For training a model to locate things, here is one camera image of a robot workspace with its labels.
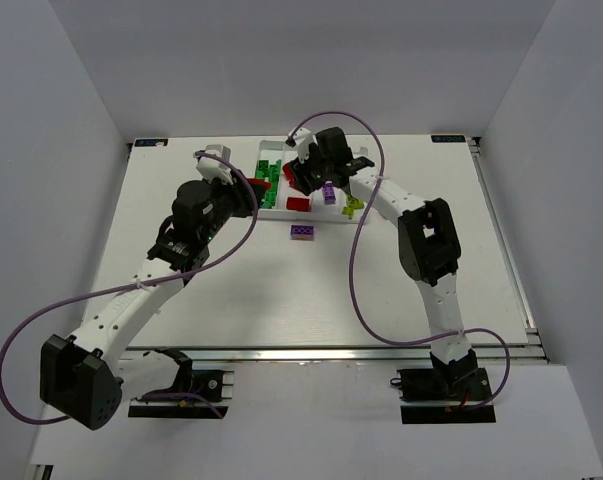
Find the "lime brick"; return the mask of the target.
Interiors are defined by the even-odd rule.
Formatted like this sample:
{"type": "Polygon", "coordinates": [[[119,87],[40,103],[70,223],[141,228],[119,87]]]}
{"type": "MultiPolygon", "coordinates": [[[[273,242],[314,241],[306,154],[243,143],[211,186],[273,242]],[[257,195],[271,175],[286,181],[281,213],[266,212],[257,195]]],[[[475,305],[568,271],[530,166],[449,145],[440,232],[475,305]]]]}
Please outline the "lime brick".
{"type": "Polygon", "coordinates": [[[353,210],[360,210],[365,208],[365,203],[355,197],[347,197],[347,206],[353,210]]]}
{"type": "Polygon", "coordinates": [[[355,210],[349,207],[344,207],[342,210],[342,214],[346,215],[349,219],[352,219],[355,215],[355,210]]]}

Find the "red 2x4 brick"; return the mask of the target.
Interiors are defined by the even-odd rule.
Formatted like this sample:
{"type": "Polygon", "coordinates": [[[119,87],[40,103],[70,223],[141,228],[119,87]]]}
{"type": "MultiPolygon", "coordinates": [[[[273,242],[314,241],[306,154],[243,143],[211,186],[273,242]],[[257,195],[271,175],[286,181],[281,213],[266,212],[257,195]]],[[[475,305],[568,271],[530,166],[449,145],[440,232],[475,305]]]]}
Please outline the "red 2x4 brick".
{"type": "Polygon", "coordinates": [[[297,212],[310,212],[312,202],[310,198],[288,197],[286,200],[286,209],[297,212]]]}

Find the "green 2x4 brick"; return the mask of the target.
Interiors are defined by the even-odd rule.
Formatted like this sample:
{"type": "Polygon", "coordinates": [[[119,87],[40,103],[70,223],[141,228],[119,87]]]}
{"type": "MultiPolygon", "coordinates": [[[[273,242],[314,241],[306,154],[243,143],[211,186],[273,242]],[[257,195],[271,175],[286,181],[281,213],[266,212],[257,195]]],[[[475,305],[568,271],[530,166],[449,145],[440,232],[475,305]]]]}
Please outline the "green 2x4 brick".
{"type": "Polygon", "coordinates": [[[256,163],[255,177],[270,185],[270,188],[267,190],[261,201],[262,209],[273,209],[277,204],[281,167],[281,159],[276,160],[275,162],[259,159],[256,163]]]}

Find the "purple 2x3 brick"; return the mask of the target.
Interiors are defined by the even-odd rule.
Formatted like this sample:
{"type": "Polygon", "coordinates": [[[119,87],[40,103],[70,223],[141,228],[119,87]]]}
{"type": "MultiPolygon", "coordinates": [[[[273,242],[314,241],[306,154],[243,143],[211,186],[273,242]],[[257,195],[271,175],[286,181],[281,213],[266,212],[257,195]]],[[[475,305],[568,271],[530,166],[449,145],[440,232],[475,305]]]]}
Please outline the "purple 2x3 brick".
{"type": "Polygon", "coordinates": [[[290,238],[293,240],[313,240],[315,229],[312,225],[292,225],[290,227],[290,238]]]}

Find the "purple curved brick with print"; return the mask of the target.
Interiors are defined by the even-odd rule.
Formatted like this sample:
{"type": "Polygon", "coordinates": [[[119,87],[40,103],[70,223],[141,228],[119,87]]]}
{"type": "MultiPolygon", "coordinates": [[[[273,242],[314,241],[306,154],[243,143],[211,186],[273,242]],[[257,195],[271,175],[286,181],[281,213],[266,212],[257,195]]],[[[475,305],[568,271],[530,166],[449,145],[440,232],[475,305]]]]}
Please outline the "purple curved brick with print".
{"type": "Polygon", "coordinates": [[[335,205],[337,202],[337,195],[331,183],[322,186],[322,196],[325,205],[335,205]]]}

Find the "red flower brick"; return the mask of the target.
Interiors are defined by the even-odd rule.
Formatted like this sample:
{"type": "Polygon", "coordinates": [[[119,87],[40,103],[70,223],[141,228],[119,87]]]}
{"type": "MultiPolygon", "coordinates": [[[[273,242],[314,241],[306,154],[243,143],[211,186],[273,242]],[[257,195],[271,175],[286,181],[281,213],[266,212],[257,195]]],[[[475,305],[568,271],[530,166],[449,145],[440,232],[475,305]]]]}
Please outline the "red flower brick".
{"type": "Polygon", "coordinates": [[[285,165],[283,165],[281,168],[281,171],[282,171],[282,174],[284,175],[285,180],[288,183],[288,185],[290,187],[294,187],[295,186],[295,178],[294,178],[293,171],[291,169],[291,164],[286,163],[285,165]]]}

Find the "red stepped brick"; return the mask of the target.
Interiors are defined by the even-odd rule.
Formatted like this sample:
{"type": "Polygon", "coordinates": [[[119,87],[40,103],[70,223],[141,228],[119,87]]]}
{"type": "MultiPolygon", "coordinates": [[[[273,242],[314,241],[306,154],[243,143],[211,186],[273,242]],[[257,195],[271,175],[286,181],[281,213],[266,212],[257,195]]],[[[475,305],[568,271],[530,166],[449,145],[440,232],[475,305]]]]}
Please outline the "red stepped brick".
{"type": "Polygon", "coordinates": [[[262,191],[262,192],[267,192],[272,184],[268,181],[265,181],[263,179],[257,179],[257,178],[250,178],[248,180],[248,183],[250,184],[251,188],[257,192],[257,191],[262,191]]]}

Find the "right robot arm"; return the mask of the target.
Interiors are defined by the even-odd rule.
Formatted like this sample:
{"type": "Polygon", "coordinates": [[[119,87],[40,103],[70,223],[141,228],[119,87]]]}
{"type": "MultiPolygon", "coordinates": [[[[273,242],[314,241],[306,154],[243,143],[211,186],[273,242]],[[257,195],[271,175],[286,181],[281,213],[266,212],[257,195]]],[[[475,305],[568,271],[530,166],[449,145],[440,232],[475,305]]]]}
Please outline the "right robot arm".
{"type": "Polygon", "coordinates": [[[383,162],[355,156],[338,127],[318,133],[299,127],[288,134],[286,144],[296,152],[283,167],[293,189],[309,195],[332,185],[396,227],[401,267],[424,303],[432,368],[444,392],[461,392],[478,365],[457,298],[461,247],[448,203],[407,192],[386,176],[383,162]]]}

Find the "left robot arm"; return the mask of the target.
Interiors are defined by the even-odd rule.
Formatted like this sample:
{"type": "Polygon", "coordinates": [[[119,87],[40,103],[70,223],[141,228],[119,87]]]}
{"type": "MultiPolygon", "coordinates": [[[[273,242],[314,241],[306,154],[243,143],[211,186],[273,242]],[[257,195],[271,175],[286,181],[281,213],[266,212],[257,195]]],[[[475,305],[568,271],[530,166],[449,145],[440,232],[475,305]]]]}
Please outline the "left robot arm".
{"type": "Polygon", "coordinates": [[[135,276],[92,320],[68,337],[51,336],[40,357],[40,397],[91,430],[103,427],[119,405],[149,396],[170,399],[195,390],[192,361],[175,348],[155,348],[125,360],[128,345],[160,308],[204,266],[208,245],[231,218],[259,209],[269,183],[238,179],[182,184],[172,213],[135,276]]]}

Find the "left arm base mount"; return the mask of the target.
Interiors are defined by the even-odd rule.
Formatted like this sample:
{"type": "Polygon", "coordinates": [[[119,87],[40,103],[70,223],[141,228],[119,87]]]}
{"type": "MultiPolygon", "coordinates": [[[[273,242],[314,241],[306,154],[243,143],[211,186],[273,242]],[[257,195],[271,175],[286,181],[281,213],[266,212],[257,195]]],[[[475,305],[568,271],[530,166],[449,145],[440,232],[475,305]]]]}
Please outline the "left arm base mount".
{"type": "Polygon", "coordinates": [[[176,368],[170,384],[153,388],[130,400],[129,418],[144,419],[214,419],[228,413],[233,396],[235,372],[220,368],[195,367],[193,360],[174,348],[146,351],[142,359],[160,361],[163,370],[176,368]]]}

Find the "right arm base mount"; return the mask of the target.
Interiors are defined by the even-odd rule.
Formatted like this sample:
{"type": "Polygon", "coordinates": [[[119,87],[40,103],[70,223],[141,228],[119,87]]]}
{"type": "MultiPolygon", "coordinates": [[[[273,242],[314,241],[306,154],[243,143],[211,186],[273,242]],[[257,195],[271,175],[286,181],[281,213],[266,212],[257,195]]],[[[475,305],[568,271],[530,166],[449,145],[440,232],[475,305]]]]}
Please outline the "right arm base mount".
{"type": "Polygon", "coordinates": [[[484,368],[450,387],[433,368],[398,370],[389,384],[400,398],[404,425],[492,424],[491,385],[484,368]]]}

